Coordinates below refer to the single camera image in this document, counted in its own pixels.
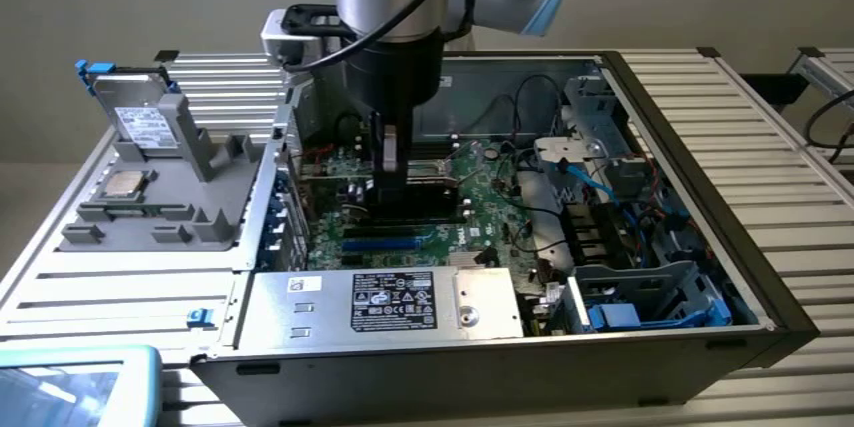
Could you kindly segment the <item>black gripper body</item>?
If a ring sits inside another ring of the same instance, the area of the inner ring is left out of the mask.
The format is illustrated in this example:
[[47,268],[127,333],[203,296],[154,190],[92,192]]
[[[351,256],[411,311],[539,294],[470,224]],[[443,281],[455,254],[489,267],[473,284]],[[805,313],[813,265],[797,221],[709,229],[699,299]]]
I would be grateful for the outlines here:
[[378,41],[344,61],[344,84],[354,100],[383,117],[408,115],[439,88],[443,37]]

